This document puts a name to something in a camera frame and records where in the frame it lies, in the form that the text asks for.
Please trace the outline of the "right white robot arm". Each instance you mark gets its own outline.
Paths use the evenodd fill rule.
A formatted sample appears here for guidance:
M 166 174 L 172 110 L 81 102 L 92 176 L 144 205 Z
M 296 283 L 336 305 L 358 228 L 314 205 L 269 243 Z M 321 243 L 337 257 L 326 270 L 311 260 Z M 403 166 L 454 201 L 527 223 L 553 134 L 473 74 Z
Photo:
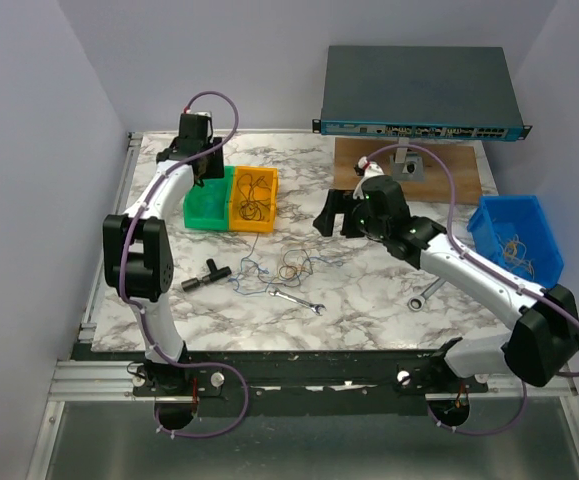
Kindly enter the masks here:
M 535 387 L 564 375 L 579 351 L 577 308 L 568 289 L 524 282 L 482 257 L 469 260 L 445 227 L 411 214 L 400 184 L 386 175 L 363 180 L 357 194 L 330 190 L 314 228 L 332 236 L 337 215 L 343 236 L 382 244 L 392 257 L 460 289 L 506 326 L 505 334 L 457 337 L 436 350 L 426 369 L 436 389 L 449 392 L 484 374 L 513 374 Z

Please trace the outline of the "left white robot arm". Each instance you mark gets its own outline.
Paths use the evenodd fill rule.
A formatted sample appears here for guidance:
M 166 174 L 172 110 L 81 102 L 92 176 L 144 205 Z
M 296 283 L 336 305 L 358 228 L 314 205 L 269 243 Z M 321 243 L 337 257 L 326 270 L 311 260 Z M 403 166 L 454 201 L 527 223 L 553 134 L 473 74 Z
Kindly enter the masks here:
M 191 380 L 181 364 L 186 345 L 169 304 L 174 262 L 166 220 L 202 180 L 224 175 L 222 139 L 213 134 L 208 112 L 183 111 L 178 135 L 156 158 L 146 189 L 122 214 L 103 221 L 103 270 L 138 322 L 146 363 L 158 368 L 156 382 L 170 395 L 183 393 Z

